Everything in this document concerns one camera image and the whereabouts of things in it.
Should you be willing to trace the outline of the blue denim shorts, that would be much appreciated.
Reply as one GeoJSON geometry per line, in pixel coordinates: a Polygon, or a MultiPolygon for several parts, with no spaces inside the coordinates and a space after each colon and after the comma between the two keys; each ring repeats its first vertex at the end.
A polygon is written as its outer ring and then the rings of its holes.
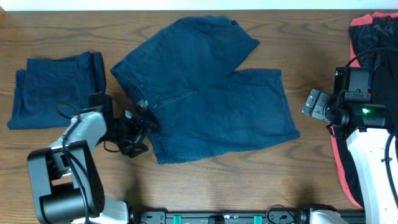
{"type": "Polygon", "coordinates": [[[280,70],[239,66],[259,45],[225,16],[185,17],[111,73],[141,116],[159,164],[264,149],[300,137],[280,70]]]}

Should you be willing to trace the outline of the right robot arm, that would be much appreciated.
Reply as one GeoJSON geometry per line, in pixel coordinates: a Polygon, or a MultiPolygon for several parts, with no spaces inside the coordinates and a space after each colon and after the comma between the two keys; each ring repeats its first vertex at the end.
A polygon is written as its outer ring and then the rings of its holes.
{"type": "Polygon", "coordinates": [[[313,89],[302,113],[328,124],[353,158],[366,223],[397,223],[396,128],[384,105],[371,100],[367,68],[338,67],[332,94],[313,89]]]}

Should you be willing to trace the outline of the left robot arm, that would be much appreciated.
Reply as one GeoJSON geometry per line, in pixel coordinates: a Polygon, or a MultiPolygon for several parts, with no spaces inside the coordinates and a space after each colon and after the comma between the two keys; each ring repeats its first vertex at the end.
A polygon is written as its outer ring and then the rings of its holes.
{"type": "Polygon", "coordinates": [[[87,108],[49,147],[27,157],[35,214],[40,223],[140,223],[127,202],[104,193],[92,152],[111,142],[118,152],[134,158],[148,150],[144,138],[155,129],[150,122],[125,111],[113,116],[113,99],[98,92],[87,108]]]}

